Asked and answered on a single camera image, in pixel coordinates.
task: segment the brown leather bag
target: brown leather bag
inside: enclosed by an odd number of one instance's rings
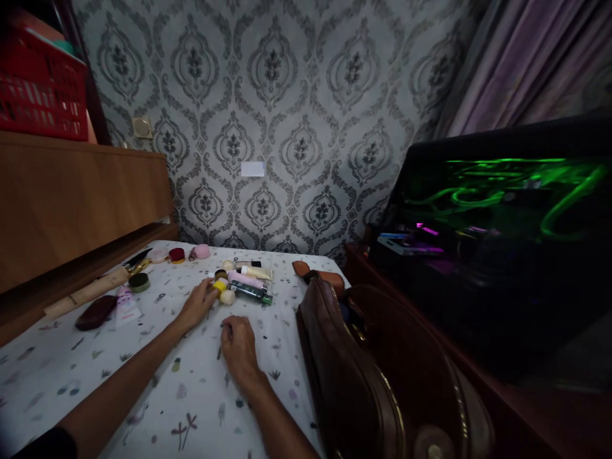
[[[323,279],[331,284],[336,291],[336,295],[341,296],[344,294],[344,279],[338,273],[311,270],[305,261],[294,261],[293,270],[306,284],[309,284],[312,279]]]
[[[488,413],[434,336],[372,286],[312,279],[296,313],[329,458],[485,458]]]

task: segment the wooden brush handle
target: wooden brush handle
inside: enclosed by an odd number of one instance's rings
[[[75,310],[79,306],[84,305],[88,301],[105,294],[107,291],[120,286],[124,282],[127,282],[128,279],[128,272],[123,266],[120,266],[113,272],[108,273],[106,276],[95,280],[88,286],[74,292],[72,295],[68,295],[58,302],[53,303],[51,306],[46,307],[44,309],[45,314],[49,320],[57,319],[58,317]]]

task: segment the hand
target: hand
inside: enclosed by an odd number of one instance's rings
[[[208,286],[212,281],[214,279],[210,277],[204,279],[200,285],[191,291],[191,295],[189,295],[189,298],[183,305],[183,309],[174,320],[174,323],[183,330],[183,333],[187,333],[208,315],[219,293],[217,289],[208,291]]]
[[[268,382],[257,365],[255,334],[246,317],[230,316],[223,320],[221,350],[228,364],[229,374],[247,397]]]

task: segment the cosmetic product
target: cosmetic product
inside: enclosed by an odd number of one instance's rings
[[[194,249],[196,258],[208,258],[210,256],[210,247],[206,244],[197,245]]]
[[[246,296],[264,305],[269,306],[272,304],[272,297],[270,295],[266,295],[262,289],[243,284],[237,280],[233,280],[229,283],[229,289],[234,291],[236,295]]]
[[[136,304],[134,295],[128,287],[121,286],[117,290],[117,321],[115,326],[125,325],[138,319],[142,313]]]
[[[127,282],[133,293],[140,293],[151,287],[149,276],[145,273],[139,273],[129,278]]]
[[[230,260],[226,260],[223,263],[221,263],[221,269],[226,270],[226,271],[230,271],[230,270],[234,269],[234,263],[231,262]]]
[[[107,291],[120,286],[124,282],[127,282],[128,279],[128,271],[123,266],[120,266],[113,272],[106,274],[88,286],[83,287],[81,290],[74,292],[72,295],[68,295],[67,297],[53,303],[51,306],[46,307],[44,309],[45,314],[50,320],[57,319],[58,317],[75,310],[79,306],[84,305],[88,301],[105,294]]]
[[[147,254],[153,249],[147,249],[145,251],[142,251],[141,253],[133,256],[132,258],[130,258],[128,261],[126,261],[123,264],[123,267],[128,270],[131,271],[132,269],[134,269],[134,267],[140,263],[142,260],[145,259],[145,257],[147,256]]]
[[[237,270],[242,268],[243,266],[255,266],[256,268],[261,268],[260,261],[238,261],[238,258],[234,258],[234,266]]]
[[[132,269],[127,270],[127,272],[129,272],[130,276],[136,275],[139,272],[143,271],[150,264],[151,264],[151,259],[145,258],[144,260],[140,261],[136,266],[134,266]]]
[[[215,281],[218,281],[220,277],[228,278],[228,273],[225,270],[215,271]]]
[[[151,263],[163,263],[168,258],[168,249],[165,247],[157,247],[149,252]]]
[[[180,248],[172,249],[170,251],[170,261],[175,265],[185,261],[185,251]]]
[[[99,328],[111,311],[117,305],[117,297],[112,295],[100,296],[91,303],[83,314],[76,320],[75,327],[82,332]]]
[[[217,293],[217,297],[218,297],[219,294],[221,294],[223,291],[227,290],[228,285],[224,284],[221,280],[218,280],[214,284],[212,284],[212,288],[219,290],[219,293]]]
[[[266,279],[267,281],[271,281],[272,278],[266,273],[266,271],[262,268],[258,268],[256,266],[245,266],[243,265],[240,268],[240,273],[242,275],[248,275],[251,277],[257,277],[258,279]]]
[[[242,282],[243,284],[253,286],[255,288],[263,289],[262,280],[253,279],[252,277],[242,275],[241,273],[234,271],[234,270],[228,272],[228,279],[230,281],[238,281],[238,282]]]
[[[225,304],[225,306],[231,306],[235,300],[236,294],[232,290],[221,292],[221,296],[219,297],[219,301]]]

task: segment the red plastic basket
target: red plastic basket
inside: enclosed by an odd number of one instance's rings
[[[87,67],[27,29],[0,43],[0,129],[87,140]]]

